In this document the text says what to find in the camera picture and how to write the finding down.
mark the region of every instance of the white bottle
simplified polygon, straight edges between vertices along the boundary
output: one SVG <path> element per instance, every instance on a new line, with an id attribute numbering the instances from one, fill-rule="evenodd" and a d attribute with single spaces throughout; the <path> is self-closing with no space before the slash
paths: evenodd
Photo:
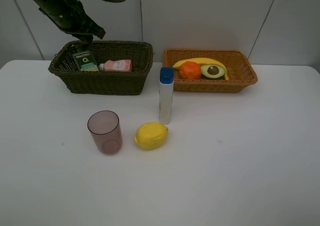
<path id="1" fill-rule="evenodd" d="M 164 125 L 168 125 L 171 121 L 173 93 L 174 69 L 162 67 L 160 70 L 159 121 Z"/>

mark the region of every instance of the yellow lemon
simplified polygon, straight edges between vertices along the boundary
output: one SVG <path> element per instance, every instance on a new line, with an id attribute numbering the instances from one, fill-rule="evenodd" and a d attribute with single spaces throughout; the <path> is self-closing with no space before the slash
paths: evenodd
<path id="1" fill-rule="evenodd" d="M 138 128 L 134 142 L 145 150 L 160 147 L 166 141 L 168 128 L 159 122 L 149 122 Z"/>

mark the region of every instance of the bottle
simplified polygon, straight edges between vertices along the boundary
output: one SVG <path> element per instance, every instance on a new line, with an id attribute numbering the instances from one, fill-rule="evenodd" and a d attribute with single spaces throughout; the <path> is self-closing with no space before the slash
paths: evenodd
<path id="1" fill-rule="evenodd" d="M 171 121 L 173 94 L 174 69 L 162 67 L 160 70 L 159 121 L 164 125 L 168 125 Z"/>
<path id="2" fill-rule="evenodd" d="M 107 61 L 99 65 L 101 72 L 131 72 L 131 60 Z"/>

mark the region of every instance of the orange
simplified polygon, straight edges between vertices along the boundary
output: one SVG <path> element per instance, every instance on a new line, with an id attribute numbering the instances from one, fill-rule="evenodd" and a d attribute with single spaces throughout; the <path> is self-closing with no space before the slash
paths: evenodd
<path id="1" fill-rule="evenodd" d="M 195 62 L 185 62 L 180 66 L 179 73 L 182 79 L 200 79 L 201 67 Z"/>

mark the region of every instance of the avocado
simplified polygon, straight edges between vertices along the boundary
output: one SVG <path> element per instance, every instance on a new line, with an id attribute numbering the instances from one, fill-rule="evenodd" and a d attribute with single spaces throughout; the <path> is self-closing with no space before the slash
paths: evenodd
<path id="1" fill-rule="evenodd" d="M 201 73 L 208 78 L 217 79 L 219 77 L 224 76 L 226 71 L 220 65 L 207 64 L 207 65 L 201 66 Z"/>

